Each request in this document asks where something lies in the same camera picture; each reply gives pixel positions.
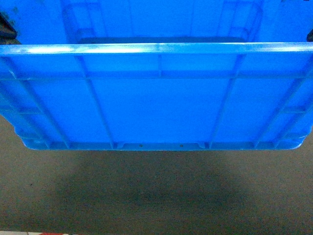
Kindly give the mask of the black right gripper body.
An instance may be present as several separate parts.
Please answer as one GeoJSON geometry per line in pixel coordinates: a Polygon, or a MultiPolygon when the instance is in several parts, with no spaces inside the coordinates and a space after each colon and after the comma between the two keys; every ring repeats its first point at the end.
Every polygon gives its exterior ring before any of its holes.
{"type": "Polygon", "coordinates": [[[311,30],[306,37],[307,42],[313,42],[313,30],[311,30]]]}

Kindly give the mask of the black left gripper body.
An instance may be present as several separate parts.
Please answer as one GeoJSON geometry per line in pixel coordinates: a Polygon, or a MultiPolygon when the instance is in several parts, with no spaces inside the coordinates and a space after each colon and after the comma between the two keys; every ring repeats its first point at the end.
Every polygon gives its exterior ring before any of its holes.
{"type": "Polygon", "coordinates": [[[16,30],[2,13],[0,14],[0,37],[5,39],[16,39],[17,37],[16,30]]]}

